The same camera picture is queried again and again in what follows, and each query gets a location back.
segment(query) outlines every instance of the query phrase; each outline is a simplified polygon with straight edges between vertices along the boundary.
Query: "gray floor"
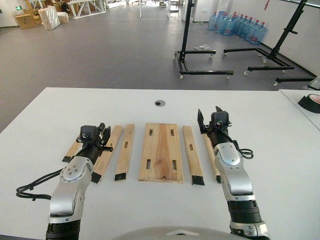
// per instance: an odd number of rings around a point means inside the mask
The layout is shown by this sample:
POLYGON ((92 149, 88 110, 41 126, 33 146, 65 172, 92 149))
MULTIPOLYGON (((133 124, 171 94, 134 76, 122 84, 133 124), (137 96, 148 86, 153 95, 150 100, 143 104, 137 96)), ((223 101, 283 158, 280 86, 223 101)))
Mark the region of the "gray floor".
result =
POLYGON ((208 44, 217 50, 211 59, 205 54, 187 57, 194 70, 234 70, 234 76, 186 75, 179 79, 173 60, 181 49, 184 23, 178 14, 167 19, 167 10, 137 6, 118 7, 107 13, 71 19, 52 31, 43 26, 21 30, 0 30, 0 132, 45 88, 115 88, 178 90, 258 90, 302 89, 303 83, 282 83, 276 77, 305 77, 296 68, 255 71, 262 66, 255 52, 229 53, 223 49, 252 47, 238 36, 208 31, 208 24, 190 25, 187 48, 208 44))

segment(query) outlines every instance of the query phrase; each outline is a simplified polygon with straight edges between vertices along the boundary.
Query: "wooden board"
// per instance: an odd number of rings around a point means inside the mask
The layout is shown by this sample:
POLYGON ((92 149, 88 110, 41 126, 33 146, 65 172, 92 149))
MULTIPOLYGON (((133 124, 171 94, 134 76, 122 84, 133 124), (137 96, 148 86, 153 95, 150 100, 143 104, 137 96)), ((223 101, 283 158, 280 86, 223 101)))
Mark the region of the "wooden board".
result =
POLYGON ((210 141, 210 138, 204 134, 203 135, 203 139, 204 139, 204 142, 205 142, 205 145, 206 145, 206 149, 208 151, 208 154, 209 154, 209 158, 210 158, 210 161, 211 161, 211 165, 212 165, 212 169, 213 169, 213 173, 215 175, 215 179, 217 181, 218 184, 221 183, 221 176, 220 176, 220 172, 219 170, 217 169, 216 165, 215 165, 215 154, 214 154, 214 149, 211 145, 211 141, 210 141))
POLYGON ((125 180, 129 170, 132 143, 134 140, 135 125, 127 124, 124 129, 124 138, 122 142, 118 164, 115 170, 114 180, 125 180))
POLYGON ((108 167, 110 159, 117 146, 122 130, 123 130, 123 127, 120 125, 115 125, 114 128, 112 129, 112 132, 111 132, 109 141, 106 144, 106 147, 113 147, 113 151, 103 151, 101 156, 97 159, 93 167, 92 180, 91 180, 92 182, 98 184, 101 178, 103 177, 103 175, 105 174, 105 171, 108 167))
POLYGON ((192 176, 192 184, 205 185, 194 134, 191 126, 182 126, 186 154, 188 156, 189 170, 192 176))
POLYGON ((71 158, 76 155, 80 149, 82 148, 82 143, 81 142, 76 142, 74 141, 74 143, 72 144, 72 146, 70 147, 69 151, 66 153, 66 155, 64 156, 64 158, 62 159, 62 162, 66 162, 69 163, 71 158))
POLYGON ((183 183, 177 124, 146 124, 139 180, 183 183))

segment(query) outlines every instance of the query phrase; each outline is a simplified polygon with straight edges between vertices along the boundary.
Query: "water bottle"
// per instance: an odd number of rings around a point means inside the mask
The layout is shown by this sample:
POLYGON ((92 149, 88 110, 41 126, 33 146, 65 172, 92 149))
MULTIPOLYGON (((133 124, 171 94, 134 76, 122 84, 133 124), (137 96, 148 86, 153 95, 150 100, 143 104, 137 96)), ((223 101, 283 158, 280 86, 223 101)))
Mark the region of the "water bottle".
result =
POLYGON ((261 24, 261 26, 257 27, 253 35, 250 39, 251 44, 260 44, 262 42, 262 39, 264 38, 266 34, 267 28, 265 27, 265 22, 261 24))
POLYGON ((217 16, 217 12, 214 12, 214 14, 210 17, 208 30, 216 30, 217 20, 219 17, 217 16))
POLYGON ((223 17, 219 18, 218 22, 216 23, 215 32, 218 34, 222 34, 225 31, 227 23, 227 13, 223 14, 223 17))
POLYGON ((236 33, 239 27, 239 23, 240 21, 243 19, 244 15, 241 14, 241 17, 236 17, 234 20, 234 29, 233 29, 233 33, 236 33))
POLYGON ((236 19, 236 16, 233 15, 231 18, 229 18, 229 19, 226 21, 223 35, 225 35, 225 36, 231 36, 231 35, 234 33, 235 19, 236 19))
POLYGON ((239 25, 238 25, 238 27, 236 29, 236 34, 239 35, 239 36, 241 36, 241 34, 242 34, 243 30, 244 30, 244 25, 245 25, 245 22, 247 21, 247 17, 248 16, 245 16, 244 19, 241 19, 239 21, 239 25))
POLYGON ((246 34, 246 37, 245 37, 245 40, 246 41, 250 41, 252 35, 254 34, 254 31, 256 28, 259 28, 259 20, 256 20, 255 21, 255 24, 254 25, 250 25, 250 27, 248 28, 248 31, 247 31, 247 34, 246 34))
POLYGON ((249 21, 245 21, 245 22, 244 22, 243 31, 242 31, 240 37, 246 38, 247 33, 248 33, 248 28, 250 27, 251 23, 252 23, 252 17, 250 17, 249 21))

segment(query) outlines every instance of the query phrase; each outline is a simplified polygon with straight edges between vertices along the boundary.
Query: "silver arm joint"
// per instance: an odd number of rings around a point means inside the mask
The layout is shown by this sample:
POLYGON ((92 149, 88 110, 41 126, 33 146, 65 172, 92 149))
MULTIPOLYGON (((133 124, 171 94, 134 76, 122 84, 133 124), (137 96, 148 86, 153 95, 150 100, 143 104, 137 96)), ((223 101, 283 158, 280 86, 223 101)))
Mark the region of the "silver arm joint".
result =
POLYGON ((49 223, 60 224, 81 219, 86 189, 94 165, 90 159, 75 156, 61 171, 60 182, 50 201, 49 223))
POLYGON ((214 164, 221 174, 223 193, 227 201, 255 200, 251 180, 244 168, 244 159, 232 142, 224 142, 213 149, 214 164))

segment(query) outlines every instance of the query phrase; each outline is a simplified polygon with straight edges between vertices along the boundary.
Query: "metal frame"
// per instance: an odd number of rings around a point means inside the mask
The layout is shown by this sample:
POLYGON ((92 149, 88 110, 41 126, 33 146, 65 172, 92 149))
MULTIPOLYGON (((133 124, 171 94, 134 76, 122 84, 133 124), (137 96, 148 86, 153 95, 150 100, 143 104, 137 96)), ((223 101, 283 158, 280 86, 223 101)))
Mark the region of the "metal frame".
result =
POLYGON ((188 0, 185 25, 184 25, 184 33, 183 33, 183 41, 182 41, 182 50, 175 51, 174 59, 176 59, 177 64, 179 66, 180 79, 183 79, 184 75, 227 75, 227 79, 229 79, 235 72, 232 70, 218 70, 218 71, 193 71, 189 70, 186 63, 186 54, 209 54, 209 57, 212 58, 214 54, 216 54, 216 50, 211 51, 186 51, 188 32, 189 32, 189 24, 190 24, 190 16, 191 9, 195 5, 193 4, 193 0, 188 0))
POLYGON ((315 77, 277 77, 273 86, 276 87, 280 83, 287 82, 311 82, 313 79, 315 77))
MULTIPOLYGON (((98 14, 104 14, 106 13, 106 11, 103 9, 103 7, 97 7, 96 3, 94 3, 95 0, 71 0, 70 2, 67 2, 67 4, 70 6, 72 14, 73 14, 73 19, 80 19, 80 18, 85 18, 85 17, 89 17, 89 16, 94 16, 94 15, 98 15, 98 14), (91 13, 90 10, 90 6, 89 3, 92 4, 95 9, 98 11, 96 13, 91 13), (78 11, 78 14, 76 14, 75 8, 74 8, 74 4, 81 4, 80 9, 78 11), (84 6, 86 5, 89 14, 86 15, 82 15, 82 10, 84 9, 84 6)), ((102 0, 98 0, 99 1, 99 5, 103 6, 102 4, 102 0)))
POLYGON ((307 3, 307 0, 301 0, 301 2, 299 3, 299 6, 297 7, 297 9, 295 10, 295 12, 292 16, 290 22, 288 23, 288 25, 284 29, 282 36, 280 37, 277 44, 271 50, 270 53, 266 52, 265 50, 263 50, 261 48, 240 48, 240 49, 224 49, 222 55, 226 56, 227 53, 231 53, 231 52, 256 51, 259 53, 259 55, 265 56, 265 58, 263 59, 264 64, 266 64, 268 62, 268 60, 271 60, 278 65, 278 66, 249 66, 247 68, 247 71, 244 72, 244 75, 248 75, 249 72, 252 72, 252 71, 282 70, 285 73, 286 70, 294 69, 295 67, 293 67, 290 64, 279 59, 277 57, 277 54, 279 53, 280 47, 284 43, 284 41, 289 33, 298 34, 296 31, 293 31, 293 29, 294 29, 296 23, 298 22, 301 14, 304 12, 303 8, 306 5, 306 3, 307 3))
MULTIPOLYGON (((280 1, 288 2, 288 3, 294 3, 294 4, 299 4, 300 3, 300 1, 297 1, 297 0, 280 0, 280 1)), ((307 2, 305 5, 309 6, 309 7, 320 9, 320 5, 318 5, 316 3, 307 2)))

